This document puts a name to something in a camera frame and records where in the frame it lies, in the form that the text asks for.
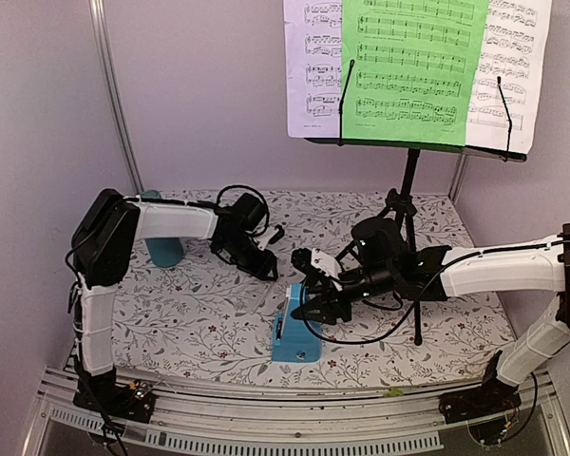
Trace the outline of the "blue metronome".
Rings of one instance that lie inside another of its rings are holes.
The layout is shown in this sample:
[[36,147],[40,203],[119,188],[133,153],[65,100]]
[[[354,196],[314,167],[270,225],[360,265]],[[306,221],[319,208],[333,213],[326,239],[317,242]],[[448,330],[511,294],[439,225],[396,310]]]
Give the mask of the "blue metronome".
[[322,341],[308,330],[302,320],[292,317],[292,312],[305,302],[306,297],[301,284],[288,288],[284,308],[276,315],[273,327],[273,362],[309,364],[319,361]]

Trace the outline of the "black music stand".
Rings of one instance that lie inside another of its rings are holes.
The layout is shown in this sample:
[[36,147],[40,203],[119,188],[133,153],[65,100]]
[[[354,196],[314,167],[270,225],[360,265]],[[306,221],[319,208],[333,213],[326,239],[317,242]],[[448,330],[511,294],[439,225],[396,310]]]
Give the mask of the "black music stand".
[[[355,63],[356,63],[355,59],[351,58],[350,63],[349,63],[348,73],[346,76],[346,81],[344,84],[344,89],[343,89],[341,99],[340,99],[340,102],[338,105],[339,136],[336,140],[336,145],[338,145],[338,146],[343,146],[345,143],[345,140],[343,138],[343,111],[344,111],[344,103],[345,103],[345,99],[346,99],[346,94],[348,91],[351,76],[353,74],[353,69],[354,69]],[[503,103],[506,121],[508,123],[506,148],[505,148],[505,152],[503,153],[503,161],[507,162],[509,159],[509,155],[510,155],[510,143],[511,143],[511,134],[512,134],[512,130],[513,130],[513,121],[512,121],[512,117],[511,117],[511,114],[510,114],[510,111],[509,111],[509,108],[507,105],[506,98],[504,96],[503,81],[502,81],[501,75],[496,76],[496,87],[498,89],[498,93],[499,93],[501,101]],[[401,234],[400,231],[401,231],[401,228],[405,222],[405,228],[406,228],[406,233],[407,233],[406,243],[408,244],[408,247],[410,248],[410,250],[412,252],[416,251],[416,240],[415,240],[415,232],[414,232],[414,225],[413,225],[413,218],[415,215],[415,212],[414,212],[415,206],[413,206],[413,204],[412,204],[412,196],[410,194],[410,191],[412,188],[414,175],[415,175],[415,171],[417,168],[417,162],[419,160],[420,153],[421,153],[421,149],[419,149],[419,148],[409,148],[408,149],[408,155],[407,155],[404,177],[403,177],[403,181],[402,181],[402,185],[401,185],[401,191],[398,193],[395,188],[390,189],[389,193],[388,193],[388,197],[386,199],[386,206],[378,214],[378,217],[383,218],[389,213],[390,210],[393,210],[395,212],[395,220],[394,221],[398,227],[398,234]],[[344,257],[346,257],[347,255],[351,255],[352,257],[357,259],[357,261],[359,261],[359,259],[356,256],[357,254],[353,250],[354,247],[355,247],[354,241],[351,241],[345,248],[343,248],[341,250],[340,253],[338,253],[335,256],[336,264],[338,266],[342,266],[340,261]],[[421,305],[420,305],[420,303],[412,303],[409,310],[413,311],[413,316],[414,316],[413,342],[414,342],[414,345],[421,346],[423,343],[423,337],[422,337]]]

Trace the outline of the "purple paper sheet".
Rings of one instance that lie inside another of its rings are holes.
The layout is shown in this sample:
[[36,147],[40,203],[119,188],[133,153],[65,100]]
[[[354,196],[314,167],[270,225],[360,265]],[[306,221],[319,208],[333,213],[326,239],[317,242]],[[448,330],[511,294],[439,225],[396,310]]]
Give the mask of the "purple paper sheet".
[[342,3],[283,2],[287,127],[291,138],[338,135]]

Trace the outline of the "green paper sheet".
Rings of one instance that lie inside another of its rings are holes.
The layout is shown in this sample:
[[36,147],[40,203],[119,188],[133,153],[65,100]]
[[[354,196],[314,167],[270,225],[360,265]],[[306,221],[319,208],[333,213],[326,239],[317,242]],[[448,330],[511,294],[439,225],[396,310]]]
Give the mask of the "green paper sheet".
[[346,1],[345,139],[462,146],[486,1]]

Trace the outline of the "white sheet music page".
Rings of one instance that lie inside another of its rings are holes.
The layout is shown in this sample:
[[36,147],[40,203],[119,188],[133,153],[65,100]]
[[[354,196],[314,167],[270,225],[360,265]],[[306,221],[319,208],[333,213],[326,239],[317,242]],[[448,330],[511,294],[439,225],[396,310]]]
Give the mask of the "white sheet music page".
[[466,144],[528,154],[542,88],[550,1],[491,1],[469,103]]

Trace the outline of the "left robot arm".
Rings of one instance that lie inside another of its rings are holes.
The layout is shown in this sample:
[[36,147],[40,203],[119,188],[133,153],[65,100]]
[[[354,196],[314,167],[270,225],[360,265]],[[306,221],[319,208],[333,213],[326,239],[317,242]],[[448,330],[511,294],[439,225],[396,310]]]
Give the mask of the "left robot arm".
[[129,269],[134,244],[148,239],[206,240],[222,261],[261,281],[278,278],[271,245],[284,236],[271,223],[262,194],[246,192],[235,203],[126,197],[106,188],[93,201],[76,229],[66,253],[75,279],[68,309],[74,314],[77,361],[92,377],[86,398],[102,412],[123,401],[120,388],[103,375],[115,370],[111,334],[113,308],[120,283]]

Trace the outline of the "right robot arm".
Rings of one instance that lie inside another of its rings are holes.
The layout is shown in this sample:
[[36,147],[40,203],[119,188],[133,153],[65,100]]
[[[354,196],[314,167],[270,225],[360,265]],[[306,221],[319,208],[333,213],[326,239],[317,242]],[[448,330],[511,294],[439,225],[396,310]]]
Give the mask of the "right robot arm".
[[487,292],[539,290],[554,298],[522,338],[490,360],[472,406],[491,414],[509,389],[570,343],[570,223],[560,233],[521,244],[484,248],[447,245],[413,250],[391,218],[366,218],[351,230],[358,267],[340,271],[319,249],[297,249],[293,266],[304,275],[288,292],[288,314],[334,325],[352,318],[352,304],[395,293],[413,306]]

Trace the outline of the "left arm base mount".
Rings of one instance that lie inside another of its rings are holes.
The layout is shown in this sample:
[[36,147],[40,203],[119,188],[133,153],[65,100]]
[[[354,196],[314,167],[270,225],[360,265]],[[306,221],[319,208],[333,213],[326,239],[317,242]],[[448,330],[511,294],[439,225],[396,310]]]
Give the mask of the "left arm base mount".
[[99,376],[80,379],[73,399],[78,408],[144,424],[150,423],[155,403],[156,395],[142,383],[119,386]]

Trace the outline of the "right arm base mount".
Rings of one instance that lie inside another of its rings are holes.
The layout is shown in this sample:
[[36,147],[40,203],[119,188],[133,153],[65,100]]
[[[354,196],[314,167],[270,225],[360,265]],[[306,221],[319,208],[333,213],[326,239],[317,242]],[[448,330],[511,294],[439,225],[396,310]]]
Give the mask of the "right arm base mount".
[[438,410],[447,424],[516,409],[521,405],[519,387],[509,386],[497,378],[502,353],[497,351],[488,361],[480,386],[439,396]]

